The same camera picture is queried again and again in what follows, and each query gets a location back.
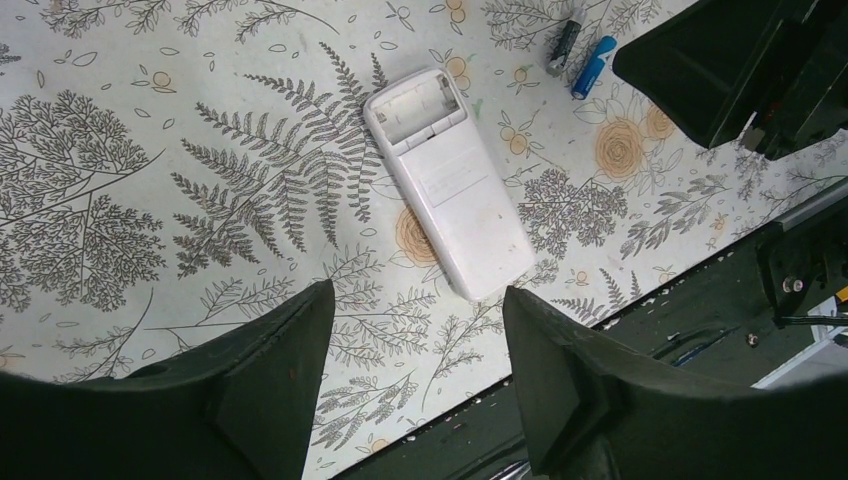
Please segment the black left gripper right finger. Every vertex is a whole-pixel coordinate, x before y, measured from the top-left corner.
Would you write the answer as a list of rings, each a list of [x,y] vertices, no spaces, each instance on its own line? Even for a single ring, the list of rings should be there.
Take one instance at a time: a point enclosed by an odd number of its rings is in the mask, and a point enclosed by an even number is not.
[[[843,479],[847,378],[763,390],[692,373],[509,287],[531,471],[552,479]]]

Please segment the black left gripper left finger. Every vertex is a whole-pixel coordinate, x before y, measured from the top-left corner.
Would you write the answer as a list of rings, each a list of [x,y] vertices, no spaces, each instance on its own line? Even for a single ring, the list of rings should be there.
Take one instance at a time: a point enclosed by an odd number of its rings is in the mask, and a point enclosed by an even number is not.
[[[122,379],[1,377],[5,479],[298,479],[332,325],[316,282]]]

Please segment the blue battery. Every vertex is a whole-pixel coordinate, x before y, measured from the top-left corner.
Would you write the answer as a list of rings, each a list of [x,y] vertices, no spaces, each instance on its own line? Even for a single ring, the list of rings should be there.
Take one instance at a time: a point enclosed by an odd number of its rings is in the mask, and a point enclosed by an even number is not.
[[[602,36],[589,54],[587,61],[571,88],[571,96],[576,100],[585,100],[616,49],[615,37]]]

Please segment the white remote control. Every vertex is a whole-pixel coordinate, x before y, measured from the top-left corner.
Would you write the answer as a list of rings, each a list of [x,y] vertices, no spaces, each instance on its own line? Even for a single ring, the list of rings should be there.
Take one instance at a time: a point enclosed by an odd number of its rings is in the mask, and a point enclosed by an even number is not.
[[[371,95],[363,118],[453,289],[478,302],[535,251],[453,77],[430,67]]]

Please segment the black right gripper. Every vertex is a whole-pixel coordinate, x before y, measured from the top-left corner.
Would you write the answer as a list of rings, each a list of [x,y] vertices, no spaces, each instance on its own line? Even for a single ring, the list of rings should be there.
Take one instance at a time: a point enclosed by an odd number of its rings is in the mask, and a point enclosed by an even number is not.
[[[847,130],[845,1],[697,1],[621,47],[613,72],[696,144],[777,160]]]

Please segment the black battery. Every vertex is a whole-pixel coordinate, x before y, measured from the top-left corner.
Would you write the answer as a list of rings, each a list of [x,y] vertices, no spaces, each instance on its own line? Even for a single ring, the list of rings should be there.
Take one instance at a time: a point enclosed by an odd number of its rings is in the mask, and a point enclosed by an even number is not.
[[[557,77],[565,71],[568,57],[581,32],[586,14],[585,7],[579,6],[566,19],[546,66],[546,72],[550,76]]]

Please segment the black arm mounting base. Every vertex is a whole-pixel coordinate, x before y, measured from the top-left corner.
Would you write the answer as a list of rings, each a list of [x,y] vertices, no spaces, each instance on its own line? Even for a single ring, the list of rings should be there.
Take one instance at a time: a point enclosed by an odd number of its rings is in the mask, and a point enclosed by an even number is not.
[[[847,283],[847,205],[798,209],[600,327],[506,294],[512,376],[347,479],[843,479],[847,377],[773,391]]]

